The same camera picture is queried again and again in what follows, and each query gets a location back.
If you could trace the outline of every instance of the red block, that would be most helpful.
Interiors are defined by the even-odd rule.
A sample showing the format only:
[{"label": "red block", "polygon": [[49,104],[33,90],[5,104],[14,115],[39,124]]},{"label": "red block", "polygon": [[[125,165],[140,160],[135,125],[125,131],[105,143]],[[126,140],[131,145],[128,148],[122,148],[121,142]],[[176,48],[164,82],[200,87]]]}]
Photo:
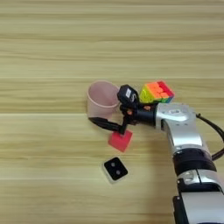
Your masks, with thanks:
[{"label": "red block", "polygon": [[170,88],[166,86],[166,84],[163,81],[159,81],[158,85],[166,92],[170,97],[174,96],[174,93],[171,91]]},{"label": "red block", "polygon": [[108,140],[108,144],[118,149],[121,152],[125,152],[127,149],[130,140],[132,138],[132,132],[126,130],[124,135],[119,134],[118,132],[113,132]]}]

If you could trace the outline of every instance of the pink cup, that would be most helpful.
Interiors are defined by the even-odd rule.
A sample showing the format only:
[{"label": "pink cup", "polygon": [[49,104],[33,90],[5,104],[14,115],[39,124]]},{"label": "pink cup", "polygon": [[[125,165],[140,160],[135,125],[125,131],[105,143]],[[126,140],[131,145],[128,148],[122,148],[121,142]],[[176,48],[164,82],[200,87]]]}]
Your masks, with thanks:
[{"label": "pink cup", "polygon": [[94,82],[87,91],[87,116],[109,119],[119,104],[119,87],[105,80]]}]

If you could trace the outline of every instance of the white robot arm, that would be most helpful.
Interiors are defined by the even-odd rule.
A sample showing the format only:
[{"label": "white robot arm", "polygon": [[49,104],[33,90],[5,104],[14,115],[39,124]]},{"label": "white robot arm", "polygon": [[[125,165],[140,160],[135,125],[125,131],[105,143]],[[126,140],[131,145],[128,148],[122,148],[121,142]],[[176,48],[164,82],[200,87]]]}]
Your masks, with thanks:
[{"label": "white robot arm", "polygon": [[159,103],[156,128],[170,140],[178,176],[178,196],[173,198],[177,224],[224,223],[224,185],[212,156],[196,127],[196,115],[182,103]]}]

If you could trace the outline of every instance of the small black box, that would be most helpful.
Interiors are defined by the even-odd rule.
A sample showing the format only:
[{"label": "small black box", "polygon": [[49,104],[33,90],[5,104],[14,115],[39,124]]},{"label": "small black box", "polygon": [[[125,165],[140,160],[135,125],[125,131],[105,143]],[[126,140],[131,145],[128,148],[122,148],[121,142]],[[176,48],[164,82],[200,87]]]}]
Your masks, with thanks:
[{"label": "small black box", "polygon": [[118,157],[114,157],[104,163],[104,168],[113,181],[117,181],[128,174],[127,169]]}]

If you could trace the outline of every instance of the colorful toy block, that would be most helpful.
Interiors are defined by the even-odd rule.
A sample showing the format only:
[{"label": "colorful toy block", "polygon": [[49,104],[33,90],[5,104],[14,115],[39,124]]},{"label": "colorful toy block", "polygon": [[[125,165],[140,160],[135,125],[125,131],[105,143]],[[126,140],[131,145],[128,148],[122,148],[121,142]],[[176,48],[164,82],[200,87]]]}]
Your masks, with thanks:
[{"label": "colorful toy block", "polygon": [[140,102],[171,102],[174,97],[172,90],[163,82],[146,83],[139,95]]}]

